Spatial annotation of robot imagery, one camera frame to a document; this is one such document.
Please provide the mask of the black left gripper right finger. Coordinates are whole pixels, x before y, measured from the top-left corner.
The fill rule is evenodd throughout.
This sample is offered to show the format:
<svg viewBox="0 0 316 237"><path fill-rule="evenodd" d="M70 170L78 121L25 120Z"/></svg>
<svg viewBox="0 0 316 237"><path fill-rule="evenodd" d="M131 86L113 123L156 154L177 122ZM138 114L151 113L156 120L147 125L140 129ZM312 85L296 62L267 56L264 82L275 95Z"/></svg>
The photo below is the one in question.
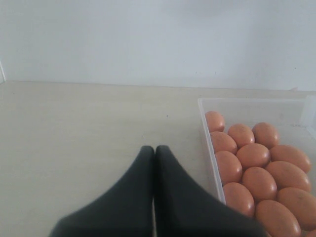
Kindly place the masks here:
<svg viewBox="0 0 316 237"><path fill-rule="evenodd" d="M154 159L154 208L159 237L264 237L255 220L227 207L202 188L168 146Z"/></svg>

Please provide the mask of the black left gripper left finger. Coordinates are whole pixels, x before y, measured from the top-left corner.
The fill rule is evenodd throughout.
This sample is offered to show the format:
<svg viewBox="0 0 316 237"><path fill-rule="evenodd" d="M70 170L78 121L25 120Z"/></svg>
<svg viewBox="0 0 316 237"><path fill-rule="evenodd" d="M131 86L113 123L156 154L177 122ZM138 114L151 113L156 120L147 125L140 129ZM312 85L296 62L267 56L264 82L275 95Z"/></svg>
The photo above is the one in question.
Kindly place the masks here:
<svg viewBox="0 0 316 237"><path fill-rule="evenodd" d="M109 190L60 219L50 236L153 236L154 157L154 149L143 146L130 168Z"/></svg>

